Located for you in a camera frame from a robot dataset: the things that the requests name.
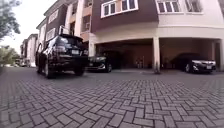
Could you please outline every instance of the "building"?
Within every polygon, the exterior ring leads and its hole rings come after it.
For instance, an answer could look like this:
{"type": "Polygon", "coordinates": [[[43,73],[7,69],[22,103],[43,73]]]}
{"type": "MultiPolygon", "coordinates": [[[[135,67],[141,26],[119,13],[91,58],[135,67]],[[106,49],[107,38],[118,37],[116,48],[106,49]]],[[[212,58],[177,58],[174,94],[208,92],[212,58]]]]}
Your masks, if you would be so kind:
{"type": "Polygon", "coordinates": [[[35,54],[37,45],[38,34],[31,34],[27,38],[27,56],[26,60],[29,61],[31,67],[35,67],[35,54]]]}
{"type": "Polygon", "coordinates": [[[67,6],[66,18],[59,19],[84,39],[90,56],[113,50],[121,53],[124,67],[133,68],[141,61],[143,68],[150,68],[160,67],[180,53],[193,52],[216,60],[224,70],[224,18],[219,0],[57,2],[61,4],[54,4],[45,15],[67,6]]]}
{"type": "Polygon", "coordinates": [[[65,26],[68,3],[72,1],[57,0],[44,13],[45,19],[36,27],[39,30],[38,44],[45,47],[49,40],[62,33],[60,28],[65,26]]]}
{"type": "Polygon", "coordinates": [[[24,39],[21,46],[20,46],[20,52],[21,52],[21,58],[24,59],[27,57],[27,39],[24,39]]]}

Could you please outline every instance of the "foliage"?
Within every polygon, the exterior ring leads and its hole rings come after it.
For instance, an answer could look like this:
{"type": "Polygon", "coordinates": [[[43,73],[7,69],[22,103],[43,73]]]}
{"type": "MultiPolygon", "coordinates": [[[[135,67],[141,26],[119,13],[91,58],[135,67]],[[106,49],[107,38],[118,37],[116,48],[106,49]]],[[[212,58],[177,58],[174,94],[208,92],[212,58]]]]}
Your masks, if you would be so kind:
{"type": "Polygon", "coordinates": [[[0,0],[0,41],[12,35],[12,31],[20,34],[19,24],[12,12],[12,8],[18,5],[20,2],[17,0],[0,0]]]}
{"type": "Polygon", "coordinates": [[[13,64],[15,59],[19,59],[19,55],[14,48],[10,48],[9,46],[0,48],[0,62],[4,62],[4,64],[13,64]]]}

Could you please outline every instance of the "carport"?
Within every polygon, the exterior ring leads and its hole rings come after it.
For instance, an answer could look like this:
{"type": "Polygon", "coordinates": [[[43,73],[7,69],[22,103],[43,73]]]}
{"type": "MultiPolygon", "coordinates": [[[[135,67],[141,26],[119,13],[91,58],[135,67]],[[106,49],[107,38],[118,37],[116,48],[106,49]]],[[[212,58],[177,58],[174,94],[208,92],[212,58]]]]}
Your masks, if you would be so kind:
{"type": "Polygon", "coordinates": [[[172,68],[170,61],[181,53],[197,53],[208,60],[220,62],[219,44],[216,39],[160,38],[161,67],[172,68]]]}
{"type": "Polygon", "coordinates": [[[121,54],[122,68],[152,68],[152,39],[124,40],[96,45],[96,54],[117,51],[121,54]]]}

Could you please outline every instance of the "column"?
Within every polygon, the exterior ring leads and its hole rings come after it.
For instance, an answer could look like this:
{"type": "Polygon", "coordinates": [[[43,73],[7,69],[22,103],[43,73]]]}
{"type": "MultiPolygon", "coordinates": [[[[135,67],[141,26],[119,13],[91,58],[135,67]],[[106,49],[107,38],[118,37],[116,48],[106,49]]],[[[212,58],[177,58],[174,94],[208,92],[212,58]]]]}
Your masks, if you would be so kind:
{"type": "Polygon", "coordinates": [[[89,56],[96,55],[96,43],[99,42],[97,36],[93,33],[89,33],[89,56]]]}
{"type": "Polygon", "coordinates": [[[82,14],[84,9],[85,0],[78,1],[78,7],[76,12],[76,22],[75,22],[75,36],[80,36],[82,31],[82,14]]]}
{"type": "Polygon", "coordinates": [[[220,40],[220,70],[224,71],[224,39],[220,40]]]}
{"type": "Polygon", "coordinates": [[[70,4],[67,9],[65,28],[68,30],[63,30],[63,33],[69,34],[70,32],[70,18],[72,16],[73,4],[70,4]]]}
{"type": "Polygon", "coordinates": [[[160,71],[159,37],[153,37],[153,69],[160,71]]]}
{"type": "Polygon", "coordinates": [[[211,44],[211,59],[215,60],[215,44],[216,42],[212,42],[211,44]]]}

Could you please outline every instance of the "interlocking pavers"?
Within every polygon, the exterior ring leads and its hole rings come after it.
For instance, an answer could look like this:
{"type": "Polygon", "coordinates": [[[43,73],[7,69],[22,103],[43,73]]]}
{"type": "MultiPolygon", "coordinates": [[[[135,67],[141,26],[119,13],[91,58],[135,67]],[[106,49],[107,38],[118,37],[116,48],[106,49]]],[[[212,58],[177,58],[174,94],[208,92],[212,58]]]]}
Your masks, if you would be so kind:
{"type": "Polygon", "coordinates": [[[112,72],[57,80],[27,68],[5,74],[0,76],[0,124],[6,128],[224,126],[223,74],[112,72]]]}

